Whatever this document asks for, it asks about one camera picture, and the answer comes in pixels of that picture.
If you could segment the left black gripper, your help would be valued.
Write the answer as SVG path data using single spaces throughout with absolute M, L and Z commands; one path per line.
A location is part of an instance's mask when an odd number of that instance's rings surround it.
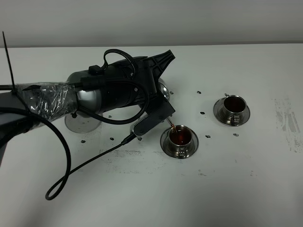
M 132 76 L 133 68 L 129 61 L 120 60 L 114 62 L 102 71 L 98 65 L 94 66 L 94 75 L 101 75 L 106 79 L 130 79 L 142 84 L 149 95 L 150 101 L 158 96 L 158 80 L 175 59 L 171 50 L 154 55 L 148 58 L 135 58 L 138 66 L 138 72 Z M 140 105 L 143 106 L 145 101 L 144 92 L 136 85 L 128 83 L 106 83 L 105 87 L 96 91 L 100 97 L 96 98 L 95 113 L 103 113 L 116 108 Z

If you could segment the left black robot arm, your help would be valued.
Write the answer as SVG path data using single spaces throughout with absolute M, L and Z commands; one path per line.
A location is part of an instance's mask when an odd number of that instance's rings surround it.
M 174 108 L 160 77 L 175 59 L 172 51 L 147 57 L 109 49 L 123 57 L 71 74 L 66 82 L 2 85 L 0 151 L 15 136 L 65 117 L 91 117 L 112 125 L 131 124 L 127 144 L 170 117 Z

